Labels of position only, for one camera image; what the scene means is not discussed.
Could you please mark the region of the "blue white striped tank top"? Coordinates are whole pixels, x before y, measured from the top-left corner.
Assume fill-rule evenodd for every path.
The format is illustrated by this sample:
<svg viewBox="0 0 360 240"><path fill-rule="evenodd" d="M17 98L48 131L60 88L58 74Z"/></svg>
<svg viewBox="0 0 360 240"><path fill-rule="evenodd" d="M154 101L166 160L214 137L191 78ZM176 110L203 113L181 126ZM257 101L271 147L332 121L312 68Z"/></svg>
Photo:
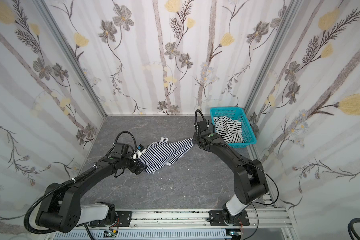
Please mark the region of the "blue white striped tank top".
<svg viewBox="0 0 360 240"><path fill-rule="evenodd" d="M193 146L192 138L171 143L168 138L161 138L160 141L149 144L138 160L146 166L146 173L152 174L174 164Z"/></svg>

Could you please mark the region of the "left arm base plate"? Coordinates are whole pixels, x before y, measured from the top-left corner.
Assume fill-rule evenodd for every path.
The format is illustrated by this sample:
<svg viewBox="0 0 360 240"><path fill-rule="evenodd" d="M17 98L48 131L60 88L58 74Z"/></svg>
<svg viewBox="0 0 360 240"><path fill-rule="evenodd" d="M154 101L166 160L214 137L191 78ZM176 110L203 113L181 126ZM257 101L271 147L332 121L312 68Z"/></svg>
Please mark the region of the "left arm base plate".
<svg viewBox="0 0 360 240"><path fill-rule="evenodd" d="M89 223L91 228L100 227L129 227L132 220L132 211L111 210L104 220L96 220Z"/></svg>

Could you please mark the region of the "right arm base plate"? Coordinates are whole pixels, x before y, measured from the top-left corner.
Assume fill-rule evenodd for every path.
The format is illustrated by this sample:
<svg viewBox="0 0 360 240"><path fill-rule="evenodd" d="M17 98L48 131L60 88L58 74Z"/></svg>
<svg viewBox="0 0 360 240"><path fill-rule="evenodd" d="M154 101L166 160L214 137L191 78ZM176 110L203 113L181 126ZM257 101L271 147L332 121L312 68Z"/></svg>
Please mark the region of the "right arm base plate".
<svg viewBox="0 0 360 240"><path fill-rule="evenodd" d="M241 227L250 225L246 211L231 216L226 210L211 210L209 211L208 221L212 227Z"/></svg>

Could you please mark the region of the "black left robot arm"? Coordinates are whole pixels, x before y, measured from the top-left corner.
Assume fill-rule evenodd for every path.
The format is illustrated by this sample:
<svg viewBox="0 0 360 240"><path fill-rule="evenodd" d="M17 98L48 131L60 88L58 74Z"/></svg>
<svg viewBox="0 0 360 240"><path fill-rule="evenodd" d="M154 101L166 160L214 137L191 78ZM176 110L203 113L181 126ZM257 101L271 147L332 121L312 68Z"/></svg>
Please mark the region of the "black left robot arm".
<svg viewBox="0 0 360 240"><path fill-rule="evenodd" d="M128 145L115 140L105 156L90 169L64 183L49 185L44 195L26 212L25 229L32 234L43 235L53 232L68 233L91 222L103 225L117 223L119 217L115 205L98 202L83 206L81 198L103 179L111 175L118 178L118 170L140 174L146 169L146 166L138 161L144 149L137 143Z"/></svg>

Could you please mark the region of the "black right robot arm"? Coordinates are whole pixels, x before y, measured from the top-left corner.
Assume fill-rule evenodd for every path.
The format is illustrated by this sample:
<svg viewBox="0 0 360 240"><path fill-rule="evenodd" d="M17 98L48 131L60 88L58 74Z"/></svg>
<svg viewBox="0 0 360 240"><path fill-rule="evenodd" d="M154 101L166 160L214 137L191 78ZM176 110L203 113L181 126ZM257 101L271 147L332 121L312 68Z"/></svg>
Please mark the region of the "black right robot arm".
<svg viewBox="0 0 360 240"><path fill-rule="evenodd" d="M210 217L213 223L233 226L245 216L245 209L255 200L269 192L263 165L258 160L245 158L230 147L218 133L209 128L201 110L195 111L193 143L204 151L219 157L234 174L234 195L223 205L219 217Z"/></svg>

